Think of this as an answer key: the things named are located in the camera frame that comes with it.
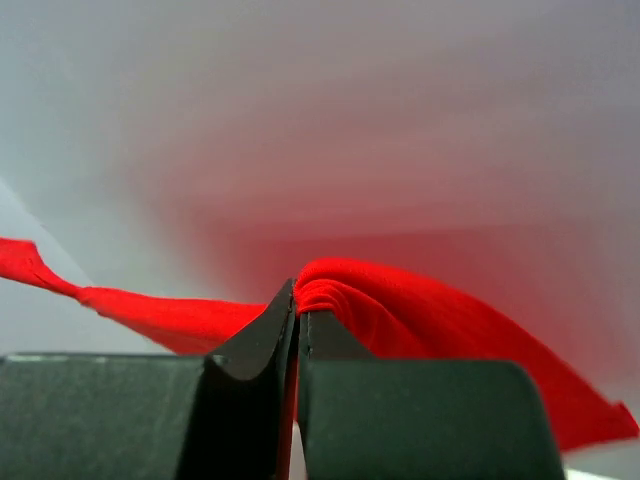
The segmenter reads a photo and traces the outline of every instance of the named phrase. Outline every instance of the red fabric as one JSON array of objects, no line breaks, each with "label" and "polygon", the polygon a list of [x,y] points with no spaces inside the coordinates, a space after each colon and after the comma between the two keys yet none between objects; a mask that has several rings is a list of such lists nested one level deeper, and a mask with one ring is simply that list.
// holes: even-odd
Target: red fabric
[{"label": "red fabric", "polygon": [[[0,277],[75,298],[176,353],[206,353],[264,309],[213,300],[165,299],[58,277],[32,242],[0,238]],[[537,383],[563,451],[638,437],[622,404],[610,404],[515,322],[441,283],[345,259],[307,265],[294,289],[298,313],[331,310],[373,353],[393,358],[503,359]]]}]

